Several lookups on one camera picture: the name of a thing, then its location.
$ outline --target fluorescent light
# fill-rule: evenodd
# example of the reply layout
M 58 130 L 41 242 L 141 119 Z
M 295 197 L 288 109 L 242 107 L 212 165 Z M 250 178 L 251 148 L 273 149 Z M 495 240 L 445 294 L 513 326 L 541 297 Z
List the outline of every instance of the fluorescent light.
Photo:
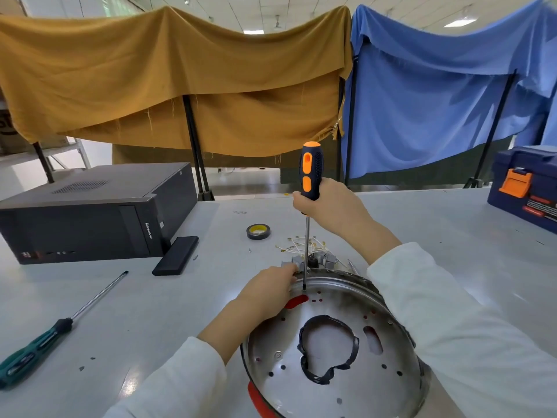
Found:
M 464 19 L 458 19 L 455 21 L 450 22 L 448 25 L 445 25 L 444 28 L 461 28 L 463 26 L 471 24 L 473 21 L 477 21 L 478 19 L 469 19 L 465 17 Z

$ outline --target dark blue toolbox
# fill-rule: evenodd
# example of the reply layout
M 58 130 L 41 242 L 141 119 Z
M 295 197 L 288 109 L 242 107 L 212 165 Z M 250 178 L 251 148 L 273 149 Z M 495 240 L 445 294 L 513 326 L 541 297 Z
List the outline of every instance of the dark blue toolbox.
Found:
M 557 233 L 557 147 L 514 147 L 493 163 L 488 203 Z

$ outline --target roll of tape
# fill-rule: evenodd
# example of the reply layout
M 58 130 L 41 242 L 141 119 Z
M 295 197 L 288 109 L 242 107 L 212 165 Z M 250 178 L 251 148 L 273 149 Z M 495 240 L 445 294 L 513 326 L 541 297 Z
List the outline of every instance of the roll of tape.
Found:
M 271 234 L 271 228 L 267 224 L 252 224 L 246 229 L 247 237 L 254 241 L 266 239 Z

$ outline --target round metal plate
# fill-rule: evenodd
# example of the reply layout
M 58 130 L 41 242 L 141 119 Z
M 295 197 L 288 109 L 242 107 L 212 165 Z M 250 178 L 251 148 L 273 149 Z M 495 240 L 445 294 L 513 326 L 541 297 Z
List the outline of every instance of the round metal plate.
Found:
M 349 273 L 310 270 L 305 292 L 301 279 L 292 286 L 292 296 L 299 295 L 307 295 L 308 301 L 262 323 L 241 346 L 246 371 L 270 408 L 288 418 L 415 416 L 429 388 L 429 369 L 373 285 Z M 304 375 L 298 349 L 300 329 L 322 315 L 345 323 L 359 338 L 350 368 L 335 369 L 325 385 Z M 306 328 L 306 334 L 313 373 L 321 376 L 349 357 L 352 338 L 346 330 L 324 325 L 311 332 Z

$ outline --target white shirt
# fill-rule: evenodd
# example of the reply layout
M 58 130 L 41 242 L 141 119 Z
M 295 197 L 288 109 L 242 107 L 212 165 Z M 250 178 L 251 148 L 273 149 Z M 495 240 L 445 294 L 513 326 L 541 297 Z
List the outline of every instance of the white shirt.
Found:
M 386 253 L 367 275 L 468 418 L 557 417 L 557 359 L 479 304 L 418 244 Z M 219 354 L 190 337 L 105 418 L 205 417 L 225 382 Z

